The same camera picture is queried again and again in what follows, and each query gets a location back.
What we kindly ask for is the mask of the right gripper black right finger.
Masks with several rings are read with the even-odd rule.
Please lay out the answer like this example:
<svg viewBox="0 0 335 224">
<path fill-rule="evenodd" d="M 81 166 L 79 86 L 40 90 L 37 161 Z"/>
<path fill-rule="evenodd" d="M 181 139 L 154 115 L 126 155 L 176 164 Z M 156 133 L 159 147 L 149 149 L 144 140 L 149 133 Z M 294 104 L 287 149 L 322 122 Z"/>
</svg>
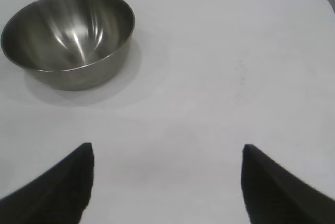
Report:
<svg viewBox="0 0 335 224">
<path fill-rule="evenodd" d="M 334 223 L 334 200 L 252 144 L 242 151 L 241 188 L 251 223 Z"/>
</svg>

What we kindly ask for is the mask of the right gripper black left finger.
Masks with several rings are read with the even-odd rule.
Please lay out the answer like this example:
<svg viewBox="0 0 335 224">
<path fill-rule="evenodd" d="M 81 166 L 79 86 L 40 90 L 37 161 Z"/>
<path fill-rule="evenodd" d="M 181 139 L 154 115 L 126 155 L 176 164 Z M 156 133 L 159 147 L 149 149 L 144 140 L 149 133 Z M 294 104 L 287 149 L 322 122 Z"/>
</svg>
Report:
<svg viewBox="0 0 335 224">
<path fill-rule="evenodd" d="M 92 144 L 78 146 L 49 170 L 1 199 L 1 223 L 79 223 L 94 181 Z"/>
</svg>

